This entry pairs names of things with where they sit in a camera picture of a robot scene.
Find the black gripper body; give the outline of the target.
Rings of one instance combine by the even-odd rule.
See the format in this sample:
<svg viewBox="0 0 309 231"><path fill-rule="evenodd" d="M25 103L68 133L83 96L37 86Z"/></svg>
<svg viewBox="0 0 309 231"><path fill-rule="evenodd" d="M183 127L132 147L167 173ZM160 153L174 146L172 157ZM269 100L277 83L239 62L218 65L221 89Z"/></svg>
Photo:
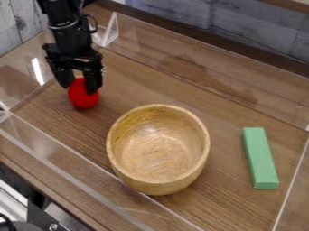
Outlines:
<svg viewBox="0 0 309 231"><path fill-rule="evenodd" d="M55 41L43 45L53 72L100 72L103 55L92 48L92 31L84 26L51 26Z"/></svg>

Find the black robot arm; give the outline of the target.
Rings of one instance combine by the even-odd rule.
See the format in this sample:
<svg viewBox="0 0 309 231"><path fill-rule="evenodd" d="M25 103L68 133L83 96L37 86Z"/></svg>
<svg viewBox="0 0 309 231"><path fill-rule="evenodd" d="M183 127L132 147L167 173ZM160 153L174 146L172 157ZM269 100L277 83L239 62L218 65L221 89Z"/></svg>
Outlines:
<svg viewBox="0 0 309 231"><path fill-rule="evenodd" d="M83 0L36 0L43 14L47 15L48 29L55 42L44 43L45 61L63 88L68 88L76 79L73 70L84 78L84 87L92 95L103 86L103 54L92 48L92 34L97 32L97 23L89 26L81 12Z"/></svg>

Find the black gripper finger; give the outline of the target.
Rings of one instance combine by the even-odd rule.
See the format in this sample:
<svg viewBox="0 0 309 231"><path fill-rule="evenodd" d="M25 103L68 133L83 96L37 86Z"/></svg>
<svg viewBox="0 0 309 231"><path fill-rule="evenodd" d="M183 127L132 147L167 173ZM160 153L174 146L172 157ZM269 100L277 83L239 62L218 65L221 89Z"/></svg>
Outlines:
<svg viewBox="0 0 309 231"><path fill-rule="evenodd" d="M88 95L92 95L103 86L103 72L99 69L83 70L84 86Z"/></svg>
<svg viewBox="0 0 309 231"><path fill-rule="evenodd" d="M48 63L59 85L63 88L68 88L72 81L75 80L75 75L72 72L72 61L49 60Z"/></svg>

